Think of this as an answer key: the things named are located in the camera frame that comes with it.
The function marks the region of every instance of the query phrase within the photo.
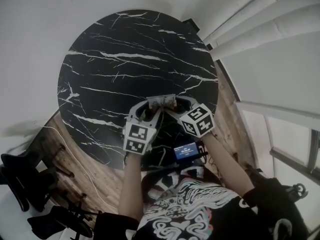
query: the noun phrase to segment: wooden floor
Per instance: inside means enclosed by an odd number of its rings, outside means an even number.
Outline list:
[[[237,153],[238,162],[254,164],[252,149],[245,127],[235,106],[234,95],[221,70],[217,67],[219,78],[219,96],[214,120],[216,128],[214,133],[223,144],[230,155]],[[103,165],[90,156],[86,155],[73,141],[62,122],[60,113],[48,122],[48,127],[55,128],[63,136],[67,146],[64,152],[60,152],[53,160],[59,168],[74,173],[74,178],[69,178],[58,173],[58,192],[68,191],[68,197],[73,202],[82,201],[82,207],[92,212],[117,213],[119,198],[124,178],[124,172]],[[51,128],[44,128],[31,145],[31,150],[41,151],[40,139],[44,137],[44,149],[50,157],[64,141],[59,134]],[[216,168],[209,165],[207,167],[216,172]],[[53,196],[54,202],[66,206],[58,194]],[[89,226],[94,227],[95,216],[89,222]]]

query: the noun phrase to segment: graphic t-shirt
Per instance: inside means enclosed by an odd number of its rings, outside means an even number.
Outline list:
[[[104,213],[95,240],[307,239],[297,208],[275,182],[243,198],[201,166],[151,175],[145,182],[141,221]]]

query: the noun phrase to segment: black marble table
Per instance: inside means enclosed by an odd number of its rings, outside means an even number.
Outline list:
[[[61,66],[58,104],[78,146],[102,164],[123,169],[122,129],[132,106],[176,94],[214,113],[218,78],[207,47],[188,25],[163,13],[127,10],[88,27]],[[143,166],[172,162],[172,146],[191,137],[168,115]]]

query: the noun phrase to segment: digital display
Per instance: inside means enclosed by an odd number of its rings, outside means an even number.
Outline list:
[[[187,144],[187,145],[175,147],[174,153],[175,153],[175,156],[178,160],[192,157],[194,155],[199,154],[198,149],[197,149],[197,145],[195,142]]]

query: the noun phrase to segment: white cube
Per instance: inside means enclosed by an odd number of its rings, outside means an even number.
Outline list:
[[[155,128],[126,122],[123,150],[144,155],[156,131]]]
[[[198,138],[201,138],[216,126],[210,109],[204,104],[181,116],[180,124],[186,133]]]

